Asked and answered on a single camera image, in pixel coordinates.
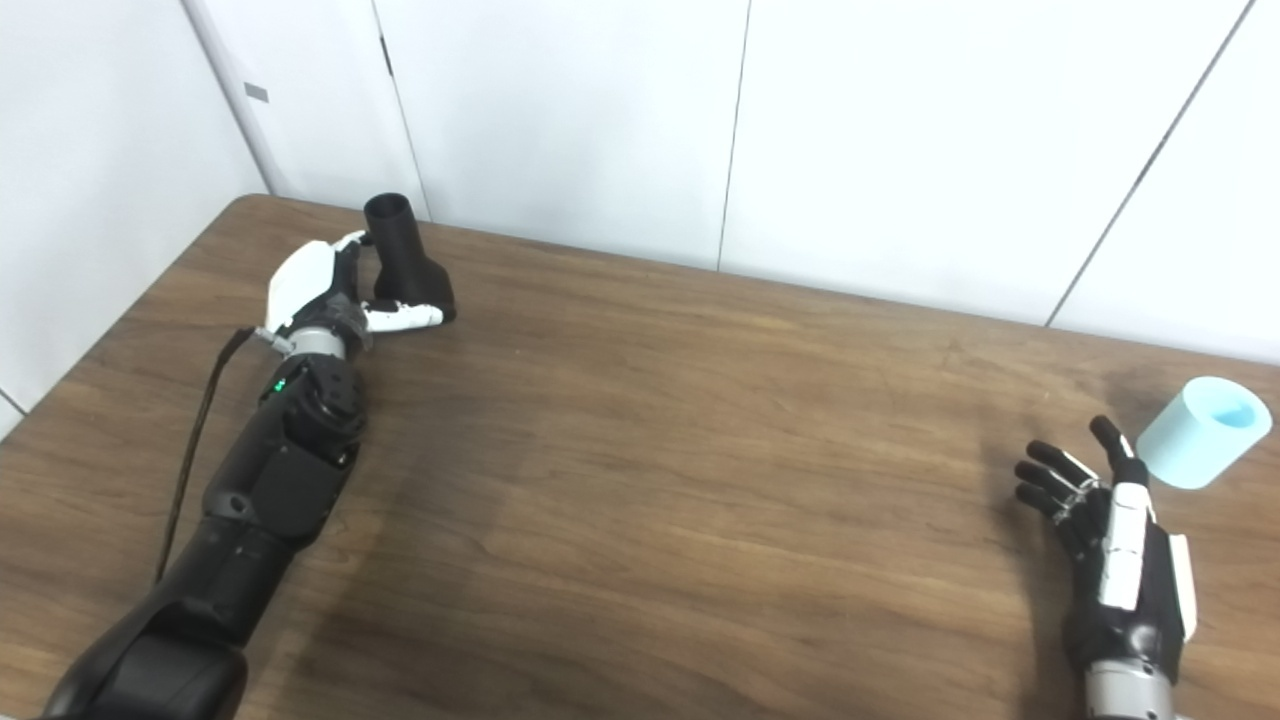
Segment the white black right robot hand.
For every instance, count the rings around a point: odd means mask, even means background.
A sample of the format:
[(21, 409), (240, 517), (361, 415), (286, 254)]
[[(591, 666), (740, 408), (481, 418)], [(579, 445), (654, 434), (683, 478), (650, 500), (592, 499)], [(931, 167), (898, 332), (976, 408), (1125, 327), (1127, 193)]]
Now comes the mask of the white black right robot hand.
[(1014, 468), (1016, 498), (1048, 520), (1070, 562), (1068, 661), (1078, 671), (1137, 661), (1175, 683), (1196, 630), (1187, 539), (1157, 523), (1151, 474), (1129, 438), (1107, 416), (1094, 416), (1089, 429), (1107, 456), (1108, 478), (1041, 439), (1027, 445)]

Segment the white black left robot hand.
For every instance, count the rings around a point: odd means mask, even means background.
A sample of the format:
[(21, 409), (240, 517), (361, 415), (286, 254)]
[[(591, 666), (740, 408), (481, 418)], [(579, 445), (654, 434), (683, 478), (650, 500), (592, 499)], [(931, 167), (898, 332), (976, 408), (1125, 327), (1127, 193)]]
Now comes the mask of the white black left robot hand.
[(393, 290), (389, 299), (358, 293), (361, 251), (372, 247), (366, 231), (326, 243), (311, 240), (271, 275), (264, 324), (255, 334), (283, 357), (323, 355), (351, 360), (370, 350), (378, 334), (421, 331), (451, 322), (443, 301), (415, 302)]

